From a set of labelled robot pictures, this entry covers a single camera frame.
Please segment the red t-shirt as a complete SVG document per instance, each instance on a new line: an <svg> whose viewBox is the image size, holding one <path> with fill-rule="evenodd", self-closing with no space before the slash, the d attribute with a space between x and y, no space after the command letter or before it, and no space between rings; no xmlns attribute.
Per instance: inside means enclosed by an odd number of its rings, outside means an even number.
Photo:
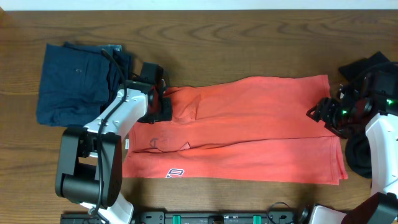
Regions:
<svg viewBox="0 0 398 224"><path fill-rule="evenodd" d="M133 126L123 177L336 185L340 139L307 116L329 94L326 75L169 88L172 119Z"/></svg>

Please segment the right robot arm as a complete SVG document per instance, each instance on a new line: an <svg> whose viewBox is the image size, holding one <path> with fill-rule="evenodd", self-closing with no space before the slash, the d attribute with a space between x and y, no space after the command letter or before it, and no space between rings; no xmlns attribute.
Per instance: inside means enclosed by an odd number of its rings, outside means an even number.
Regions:
<svg viewBox="0 0 398 224"><path fill-rule="evenodd" d="M397 219L397 101L385 96L362 98L353 106L321 99L307 111L314 121L352 140L364 130L371 156L371 196L348 213L314 206L310 223L393 223Z"/></svg>

